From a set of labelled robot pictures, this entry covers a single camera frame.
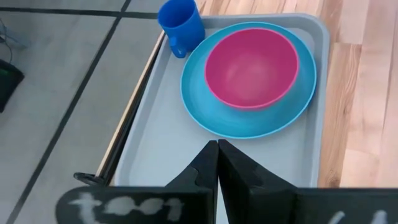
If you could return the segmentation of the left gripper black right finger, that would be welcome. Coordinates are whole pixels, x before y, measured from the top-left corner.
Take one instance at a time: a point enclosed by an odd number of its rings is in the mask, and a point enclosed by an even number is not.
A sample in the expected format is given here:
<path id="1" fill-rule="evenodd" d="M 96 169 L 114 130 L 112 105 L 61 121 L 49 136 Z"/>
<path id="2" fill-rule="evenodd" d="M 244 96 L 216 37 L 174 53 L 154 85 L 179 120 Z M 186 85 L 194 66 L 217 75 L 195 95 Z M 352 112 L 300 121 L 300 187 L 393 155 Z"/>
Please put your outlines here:
<path id="1" fill-rule="evenodd" d="M 229 224 L 291 224 L 296 186 L 224 139 L 218 175 Z"/>

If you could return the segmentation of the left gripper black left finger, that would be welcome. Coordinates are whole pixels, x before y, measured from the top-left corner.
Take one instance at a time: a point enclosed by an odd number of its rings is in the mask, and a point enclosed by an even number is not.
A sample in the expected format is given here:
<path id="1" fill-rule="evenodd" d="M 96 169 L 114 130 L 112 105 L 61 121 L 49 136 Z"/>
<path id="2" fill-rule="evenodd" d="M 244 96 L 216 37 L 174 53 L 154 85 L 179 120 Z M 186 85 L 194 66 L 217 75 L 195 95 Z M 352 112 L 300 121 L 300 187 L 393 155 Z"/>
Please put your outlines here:
<path id="1" fill-rule="evenodd" d="M 209 190 L 205 202 L 206 221 L 204 224 L 216 224 L 218 153 L 217 141 L 209 141 L 191 163 L 165 186 L 166 188 L 194 187 Z"/>

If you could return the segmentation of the teal plastic plate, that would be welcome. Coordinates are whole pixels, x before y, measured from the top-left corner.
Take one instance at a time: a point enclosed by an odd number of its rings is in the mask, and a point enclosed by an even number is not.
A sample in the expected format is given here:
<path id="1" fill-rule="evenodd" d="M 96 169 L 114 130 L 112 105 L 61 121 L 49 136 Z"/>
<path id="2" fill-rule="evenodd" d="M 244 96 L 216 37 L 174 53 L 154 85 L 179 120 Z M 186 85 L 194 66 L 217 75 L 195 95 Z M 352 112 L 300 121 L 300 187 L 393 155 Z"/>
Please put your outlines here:
<path id="1" fill-rule="evenodd" d="M 266 28 L 280 32 L 296 47 L 300 70 L 295 84 L 283 99 L 262 109 L 243 111 L 217 100 L 205 83 L 205 61 L 211 49 L 232 32 Z M 307 108 L 317 85 L 313 42 L 298 28 L 266 22 L 243 22 L 219 29 L 207 37 L 189 56 L 183 68 L 180 91 L 190 116 L 203 128 L 219 136 L 253 139 L 276 133 L 292 124 Z"/>

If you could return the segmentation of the pink plastic bowl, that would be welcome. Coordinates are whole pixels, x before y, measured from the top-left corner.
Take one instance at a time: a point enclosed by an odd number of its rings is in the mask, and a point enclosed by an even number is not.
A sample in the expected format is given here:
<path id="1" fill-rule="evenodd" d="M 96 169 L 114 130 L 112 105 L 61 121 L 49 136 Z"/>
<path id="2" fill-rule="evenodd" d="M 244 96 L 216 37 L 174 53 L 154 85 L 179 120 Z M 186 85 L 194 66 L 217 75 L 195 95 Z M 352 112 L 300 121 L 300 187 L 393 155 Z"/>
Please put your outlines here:
<path id="1" fill-rule="evenodd" d="M 268 107 L 283 98 L 299 73 L 299 55 L 279 32 L 249 28 L 222 38 L 205 63 L 205 81 L 222 103 L 242 110 Z"/>

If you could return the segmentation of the blue plastic cup with handle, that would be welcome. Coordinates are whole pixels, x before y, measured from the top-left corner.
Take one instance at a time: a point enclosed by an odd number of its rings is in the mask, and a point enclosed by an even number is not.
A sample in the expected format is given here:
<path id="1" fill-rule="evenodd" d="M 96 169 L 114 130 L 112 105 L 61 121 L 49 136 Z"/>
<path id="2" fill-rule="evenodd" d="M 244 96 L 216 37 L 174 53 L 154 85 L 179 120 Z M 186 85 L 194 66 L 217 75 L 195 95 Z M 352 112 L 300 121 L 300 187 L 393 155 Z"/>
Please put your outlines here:
<path id="1" fill-rule="evenodd" d="M 177 58 L 184 58 L 205 39 L 205 28 L 194 0 L 168 0 L 160 8 L 157 21 Z"/>

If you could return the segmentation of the grey plastic tray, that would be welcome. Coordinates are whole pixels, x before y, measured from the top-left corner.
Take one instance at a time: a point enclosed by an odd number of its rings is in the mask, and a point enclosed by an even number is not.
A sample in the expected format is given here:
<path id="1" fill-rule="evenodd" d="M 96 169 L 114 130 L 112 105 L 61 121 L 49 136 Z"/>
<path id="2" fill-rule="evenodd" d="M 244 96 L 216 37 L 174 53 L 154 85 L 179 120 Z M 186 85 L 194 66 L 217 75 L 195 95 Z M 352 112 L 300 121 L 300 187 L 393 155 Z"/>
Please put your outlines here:
<path id="1" fill-rule="evenodd" d="M 291 125 L 257 139 L 235 139 L 233 145 L 262 166 L 297 187 L 318 184 L 330 35 L 308 14 L 205 16 L 207 34 L 240 22 L 270 22 L 299 36 L 313 54 L 317 90 L 307 110 Z M 119 160 L 114 183 L 165 186 L 189 165 L 217 135 L 196 123 L 185 109 L 180 77 L 185 61 L 172 55 L 167 40 L 149 77 Z"/>

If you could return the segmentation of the black equipment box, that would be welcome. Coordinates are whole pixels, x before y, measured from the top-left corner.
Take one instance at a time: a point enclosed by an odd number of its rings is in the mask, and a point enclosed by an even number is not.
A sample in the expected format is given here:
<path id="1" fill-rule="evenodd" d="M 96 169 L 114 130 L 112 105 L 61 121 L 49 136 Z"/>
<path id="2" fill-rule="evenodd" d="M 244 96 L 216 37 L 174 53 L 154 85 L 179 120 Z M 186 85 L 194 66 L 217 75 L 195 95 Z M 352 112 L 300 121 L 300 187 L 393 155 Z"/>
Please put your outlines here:
<path id="1" fill-rule="evenodd" d="M 24 74 L 15 66 L 0 59 L 0 113 L 2 113 Z"/>

